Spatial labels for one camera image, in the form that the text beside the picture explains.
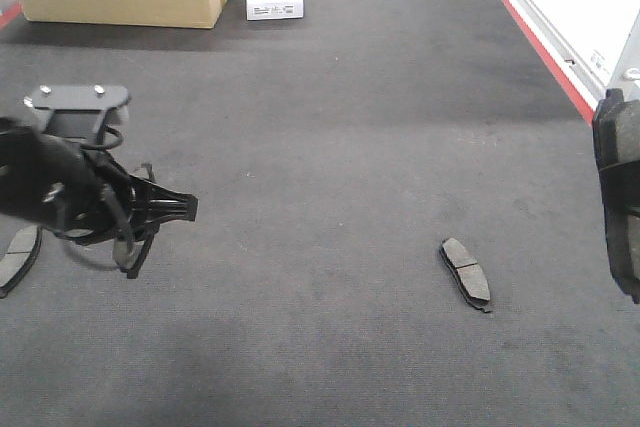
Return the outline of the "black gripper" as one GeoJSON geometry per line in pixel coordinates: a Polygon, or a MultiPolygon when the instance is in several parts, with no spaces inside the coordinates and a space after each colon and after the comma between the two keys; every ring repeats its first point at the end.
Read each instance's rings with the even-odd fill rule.
{"type": "Polygon", "coordinates": [[[41,85],[25,96],[39,121],[29,142],[37,186],[29,220],[88,245],[132,244],[165,222],[195,219],[195,196],[130,174],[111,155],[130,100],[126,87],[100,84],[41,85]]]}

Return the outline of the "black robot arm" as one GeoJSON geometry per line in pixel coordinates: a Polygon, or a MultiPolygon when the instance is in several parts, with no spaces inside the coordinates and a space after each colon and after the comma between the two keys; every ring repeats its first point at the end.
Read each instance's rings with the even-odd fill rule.
{"type": "Polygon", "coordinates": [[[133,244],[161,224],[194,221],[198,200],[128,173],[111,149],[131,100],[121,85],[36,87],[25,105],[38,126],[1,120],[1,212],[80,245],[133,244]]]}

